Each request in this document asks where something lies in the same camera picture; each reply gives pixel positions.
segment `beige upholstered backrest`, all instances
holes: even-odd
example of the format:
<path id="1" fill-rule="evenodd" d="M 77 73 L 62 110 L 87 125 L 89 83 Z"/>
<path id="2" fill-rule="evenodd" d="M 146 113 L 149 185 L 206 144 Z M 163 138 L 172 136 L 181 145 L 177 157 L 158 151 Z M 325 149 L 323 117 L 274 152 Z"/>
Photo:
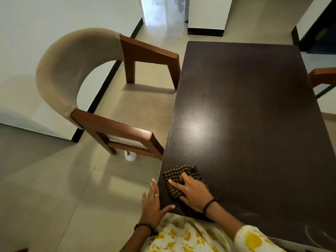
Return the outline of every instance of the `beige upholstered backrest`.
<path id="1" fill-rule="evenodd" d="M 85 78 L 103 63 L 124 61 L 121 33 L 104 28 L 87 28 L 69 33 L 54 42 L 36 70 L 37 88 L 56 112 L 71 118 L 77 109 L 78 91 Z"/>

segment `floor tile grout line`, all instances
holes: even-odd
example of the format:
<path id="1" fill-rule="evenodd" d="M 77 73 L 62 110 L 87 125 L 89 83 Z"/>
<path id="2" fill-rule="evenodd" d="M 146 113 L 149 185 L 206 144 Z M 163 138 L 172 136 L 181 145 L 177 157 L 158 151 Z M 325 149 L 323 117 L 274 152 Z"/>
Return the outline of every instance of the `floor tile grout line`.
<path id="1" fill-rule="evenodd" d="M 59 242 L 58 242 L 58 244 L 57 244 L 56 249 L 55 249 L 54 252 L 57 251 L 58 246 L 59 246 L 60 243 L 61 243 L 61 240 L 62 240 L 62 238 L 63 238 L 63 236 L 64 236 L 64 234 L 65 234 L 65 231 L 67 230 L 67 228 L 68 228 L 68 226 L 69 226 L 69 224 L 70 224 L 70 221 L 71 221 L 71 219 L 72 219 L 72 217 L 73 217 L 73 215 L 74 215 L 74 213 L 75 213 L 75 210 L 76 210 L 76 208 L 77 208 L 77 206 L 78 206 L 78 203 L 79 203 L 79 201 L 81 200 L 81 198 L 82 198 L 82 196 L 83 196 L 83 193 L 84 193 L 84 191 L 85 191 L 85 189 L 86 189 L 86 186 L 87 186 L 87 184 L 89 183 L 89 181 L 90 181 L 90 179 L 91 179 L 91 176 L 92 176 L 93 171 L 94 171 L 94 168 L 92 168 L 90 177 L 88 178 L 88 180 L 87 180 L 87 182 L 86 182 L 86 184 L 85 184 L 85 187 L 84 187 L 84 189 L 83 189 L 83 192 L 82 192 L 81 196 L 80 196 L 79 199 L 78 199 L 78 202 L 77 202 L 77 204 L 76 204 L 76 207 L 75 207 L 75 209 L 73 210 L 73 213 L 71 214 L 71 217 L 70 217 L 70 219 L 69 219 L 69 222 L 68 222 L 68 224 L 66 225 L 66 227 L 65 227 L 65 229 L 64 229 L 64 232 L 63 232 L 63 234 L 62 234 L 62 237 L 60 238 L 60 240 L 59 240 Z"/>

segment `chair seat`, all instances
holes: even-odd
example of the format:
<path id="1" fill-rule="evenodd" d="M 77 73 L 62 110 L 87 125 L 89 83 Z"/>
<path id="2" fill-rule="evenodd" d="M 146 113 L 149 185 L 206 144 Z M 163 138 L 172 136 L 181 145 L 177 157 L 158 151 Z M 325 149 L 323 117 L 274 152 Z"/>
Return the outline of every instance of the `chair seat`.
<path id="1" fill-rule="evenodd" d="M 153 132 L 164 148 L 172 116 L 176 90 L 140 84 L 126 84 L 109 119 Z M 109 135 L 113 141 L 145 148 L 140 142 Z"/>

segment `hand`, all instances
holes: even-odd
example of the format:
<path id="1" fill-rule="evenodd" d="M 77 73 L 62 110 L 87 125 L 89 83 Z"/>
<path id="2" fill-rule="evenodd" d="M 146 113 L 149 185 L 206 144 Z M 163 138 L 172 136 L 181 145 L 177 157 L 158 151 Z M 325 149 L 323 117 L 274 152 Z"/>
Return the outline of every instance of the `hand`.
<path id="1" fill-rule="evenodd" d="M 186 195 L 187 198 L 180 196 L 185 204 L 197 212 L 203 212 L 204 206 L 213 199 L 203 182 L 188 176 L 185 172 L 181 174 L 180 180 L 181 182 L 184 181 L 185 185 L 176 183 L 171 179 L 168 182 Z"/>
<path id="2" fill-rule="evenodd" d="M 160 210 L 160 199 L 156 194 L 160 195 L 159 187 L 155 179 L 152 179 L 150 184 L 147 203 L 145 192 L 142 193 L 142 215 L 139 223 L 148 223 L 154 228 L 157 228 L 161 219 L 169 211 L 175 208 L 175 205 L 168 205 L 167 207 Z"/>

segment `finger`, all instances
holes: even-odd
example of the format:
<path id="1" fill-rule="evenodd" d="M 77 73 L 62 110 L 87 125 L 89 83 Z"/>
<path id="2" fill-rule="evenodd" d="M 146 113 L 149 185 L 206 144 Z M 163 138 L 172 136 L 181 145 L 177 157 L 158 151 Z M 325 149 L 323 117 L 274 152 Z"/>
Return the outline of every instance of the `finger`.
<path id="1" fill-rule="evenodd" d="M 155 199 L 155 198 L 156 198 L 156 199 L 159 199 L 158 196 L 155 196 L 155 195 L 160 195 L 158 182 L 154 179 L 153 184 L 154 184 L 154 199 Z"/>
<path id="2" fill-rule="evenodd" d="M 182 182 L 182 181 L 184 181 L 184 182 L 187 182 L 188 181 L 188 175 L 185 173 L 185 172 L 183 172 L 182 174 L 181 174 L 181 176 L 180 176 L 180 181 Z"/>
<path id="3" fill-rule="evenodd" d="M 164 215 L 166 215 L 168 212 L 170 212 L 172 209 L 174 209 L 175 208 L 175 205 L 168 205 L 168 206 L 166 206 L 166 207 L 164 207 L 160 212 L 161 212 L 161 214 L 162 214 L 162 217 L 164 216 Z"/>
<path id="4" fill-rule="evenodd" d="M 149 192 L 148 192 L 147 203 L 151 202 L 153 199 L 154 199 L 154 186 L 153 186 L 153 182 L 152 182 L 150 184 L 150 188 L 149 188 Z"/>
<path id="5" fill-rule="evenodd" d="M 184 196 L 180 196 L 180 200 L 181 200 L 182 202 L 184 202 L 186 205 L 189 205 L 189 201 L 188 201 L 188 199 L 185 198 Z"/>
<path id="6" fill-rule="evenodd" d="M 172 181 L 171 179 L 168 180 L 168 182 L 175 188 L 177 188 L 178 190 L 181 190 L 182 192 L 184 191 L 184 186 L 179 184 L 179 183 L 176 183 L 174 181 Z"/>
<path id="7" fill-rule="evenodd" d="M 142 192 L 142 207 L 146 206 L 146 194 L 145 192 Z"/>

